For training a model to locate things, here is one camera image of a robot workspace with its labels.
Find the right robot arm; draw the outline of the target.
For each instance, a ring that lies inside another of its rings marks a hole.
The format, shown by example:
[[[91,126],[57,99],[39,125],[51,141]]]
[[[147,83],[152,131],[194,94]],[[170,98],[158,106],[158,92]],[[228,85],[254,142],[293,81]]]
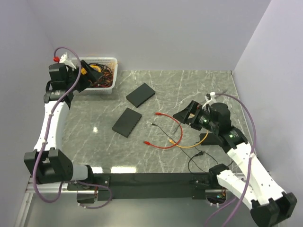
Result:
[[[231,112],[226,104],[214,103],[203,108],[198,102],[191,101],[173,117],[195,130],[210,131],[246,177],[246,181],[242,181],[228,167],[218,165],[209,170],[208,183],[212,188],[228,189],[239,203],[247,206],[259,227],[272,227],[291,217],[297,198],[275,182],[241,130],[232,126]]]

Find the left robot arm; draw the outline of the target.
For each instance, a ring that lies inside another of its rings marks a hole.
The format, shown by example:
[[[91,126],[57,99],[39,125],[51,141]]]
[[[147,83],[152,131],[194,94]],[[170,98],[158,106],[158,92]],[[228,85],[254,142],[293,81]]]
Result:
[[[81,92],[103,77],[100,67],[80,61],[81,69],[64,63],[48,67],[50,81],[45,88],[45,116],[39,139],[32,152],[24,155],[24,163],[36,184],[78,180],[84,190],[94,187],[95,177],[89,165],[76,165],[62,152],[64,124],[73,100],[71,87]]]

